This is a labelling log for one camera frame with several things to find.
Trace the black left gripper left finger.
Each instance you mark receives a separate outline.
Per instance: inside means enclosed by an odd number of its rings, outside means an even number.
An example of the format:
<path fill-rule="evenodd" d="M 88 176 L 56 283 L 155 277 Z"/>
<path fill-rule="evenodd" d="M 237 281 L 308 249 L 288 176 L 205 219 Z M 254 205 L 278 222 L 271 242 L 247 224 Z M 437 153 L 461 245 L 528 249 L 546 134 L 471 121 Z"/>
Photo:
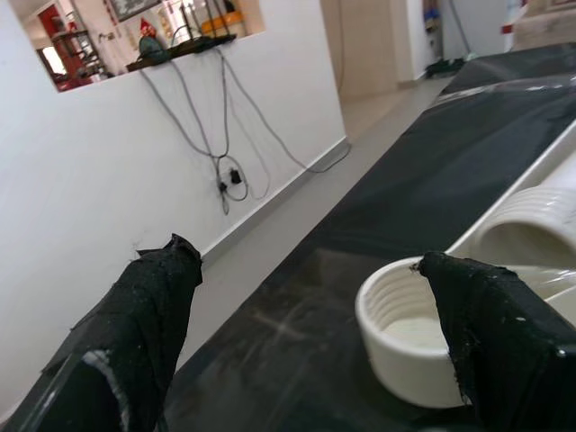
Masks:
<path fill-rule="evenodd" d="M 202 258 L 173 235 L 141 250 L 70 330 L 4 431 L 166 431 Z"/>

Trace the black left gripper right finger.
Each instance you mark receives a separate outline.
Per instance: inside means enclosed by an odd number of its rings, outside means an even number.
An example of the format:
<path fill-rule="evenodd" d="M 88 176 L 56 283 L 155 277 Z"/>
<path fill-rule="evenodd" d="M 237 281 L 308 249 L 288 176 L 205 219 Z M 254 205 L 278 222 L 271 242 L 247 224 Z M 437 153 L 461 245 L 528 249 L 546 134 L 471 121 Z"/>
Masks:
<path fill-rule="evenodd" d="M 575 327 L 506 267 L 427 252 L 416 268 L 478 420 L 490 431 L 573 431 Z"/>

